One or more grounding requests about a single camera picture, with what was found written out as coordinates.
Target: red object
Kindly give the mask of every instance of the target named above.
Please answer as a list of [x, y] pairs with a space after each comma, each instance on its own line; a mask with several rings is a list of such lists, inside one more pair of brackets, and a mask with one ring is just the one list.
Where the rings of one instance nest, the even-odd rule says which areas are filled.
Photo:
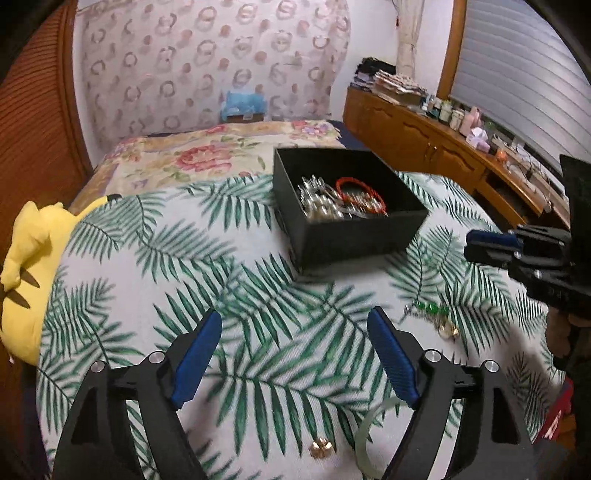
[[375, 198], [379, 203], [379, 208], [373, 210], [373, 213], [386, 213], [386, 203], [384, 202], [383, 198], [380, 196], [378, 192], [376, 192], [372, 187], [363, 183], [361, 180], [354, 179], [353, 177], [341, 177], [336, 181], [336, 191], [339, 196], [346, 202], [353, 203], [358, 207], [362, 207], [362, 205], [355, 200], [352, 196], [343, 193], [341, 190], [341, 186], [343, 183], [355, 183], [363, 188], [368, 194], [370, 194], [373, 198]]
[[554, 405], [552, 405], [552, 408], [546, 416], [544, 425], [538, 433], [538, 436], [535, 438], [536, 442], [541, 439], [555, 441], [558, 438], [558, 434], [560, 433], [560, 420], [564, 416], [570, 414], [571, 398], [573, 398], [573, 382], [570, 378], [566, 378], [558, 399], [556, 399]]

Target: blue gripper pad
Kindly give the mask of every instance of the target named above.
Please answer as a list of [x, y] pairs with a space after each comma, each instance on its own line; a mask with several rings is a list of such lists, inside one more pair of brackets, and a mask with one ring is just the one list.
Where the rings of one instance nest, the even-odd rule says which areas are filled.
[[222, 317], [218, 312], [212, 312], [177, 367], [174, 392], [170, 397], [177, 410], [195, 396], [221, 337]]
[[483, 244], [502, 245], [509, 248], [522, 248], [522, 242], [511, 233], [494, 233], [486, 230], [470, 230], [466, 235], [466, 243], [479, 242]]
[[414, 367], [386, 320], [375, 308], [371, 309], [368, 315], [368, 336], [382, 362], [394, 393], [413, 408], [421, 397], [417, 391]]

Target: black jewelry box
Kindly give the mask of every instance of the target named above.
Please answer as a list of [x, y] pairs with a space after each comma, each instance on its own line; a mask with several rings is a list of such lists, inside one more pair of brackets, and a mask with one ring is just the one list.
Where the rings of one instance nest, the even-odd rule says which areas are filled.
[[[389, 254], [408, 246], [428, 210], [380, 158], [366, 150], [276, 148], [273, 192], [295, 257], [305, 271], [341, 260]], [[302, 177], [322, 177], [335, 186], [353, 177], [378, 192], [388, 216], [347, 220], [308, 220], [300, 203]]]

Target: floral bedspread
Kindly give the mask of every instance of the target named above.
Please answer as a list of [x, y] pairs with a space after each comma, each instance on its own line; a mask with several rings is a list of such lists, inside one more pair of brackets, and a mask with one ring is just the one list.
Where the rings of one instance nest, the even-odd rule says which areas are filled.
[[339, 131], [323, 120], [220, 124], [166, 137], [121, 142], [97, 166], [70, 211], [81, 212], [97, 198], [123, 196], [198, 180], [272, 173], [274, 147], [342, 147]]

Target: metal screw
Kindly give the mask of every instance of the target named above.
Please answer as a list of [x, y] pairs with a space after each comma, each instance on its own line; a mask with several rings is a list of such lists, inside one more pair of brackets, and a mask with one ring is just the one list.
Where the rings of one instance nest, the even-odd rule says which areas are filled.
[[90, 370], [95, 374], [102, 372], [105, 369], [105, 363], [102, 360], [98, 360], [90, 366]]
[[162, 360], [164, 360], [164, 352], [152, 352], [148, 357], [151, 364], [159, 364]]
[[425, 358], [436, 364], [439, 360], [441, 360], [441, 354], [437, 350], [427, 350], [425, 352]]
[[494, 360], [487, 360], [484, 362], [484, 368], [486, 368], [491, 373], [495, 373], [499, 371], [499, 364]]

